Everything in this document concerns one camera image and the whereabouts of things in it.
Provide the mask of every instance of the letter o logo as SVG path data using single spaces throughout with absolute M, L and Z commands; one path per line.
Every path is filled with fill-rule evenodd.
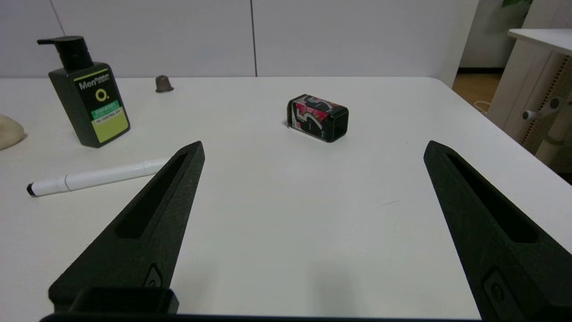
M 107 99 L 107 92 L 103 88 L 100 88 L 96 91 L 96 100 L 103 102 Z

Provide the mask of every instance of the white table surface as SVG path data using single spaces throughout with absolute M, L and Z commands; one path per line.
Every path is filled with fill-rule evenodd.
M 33 198 L 29 182 L 171 156 L 206 161 L 171 288 L 180 313 L 478 318 L 423 152 L 457 150 L 572 250 L 571 187 L 430 78 L 120 79 L 132 129 L 81 146 L 48 79 L 0 80 L 28 137 L 0 151 L 0 320 L 53 311 L 49 285 L 150 177 Z M 346 105 L 325 143 L 285 126 L 310 93 Z
M 510 29 L 509 36 L 561 54 L 572 55 L 572 29 Z

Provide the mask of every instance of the green plant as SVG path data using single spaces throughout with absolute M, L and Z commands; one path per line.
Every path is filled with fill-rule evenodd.
M 533 2 L 533 0 L 503 0 L 502 1 L 502 6 L 503 7 L 508 7 L 508 6 L 512 6 L 512 5 L 517 5 L 519 3 L 526 3 L 526 4 L 531 4 Z

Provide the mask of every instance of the wooden floor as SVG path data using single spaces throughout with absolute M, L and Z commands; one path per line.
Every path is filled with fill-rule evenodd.
M 490 103 L 495 95 L 496 88 L 501 81 L 502 74 L 457 74 L 453 83 L 453 91 L 464 98 L 469 104 L 484 101 Z M 477 104 L 485 112 L 489 105 Z

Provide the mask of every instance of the black marker tip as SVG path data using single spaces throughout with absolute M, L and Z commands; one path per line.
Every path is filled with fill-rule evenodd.
M 28 193 L 29 193 L 32 197 L 35 197 L 34 190 L 32 190 L 32 184 L 33 184 L 33 182 L 26 187 L 26 190 L 28 191 Z

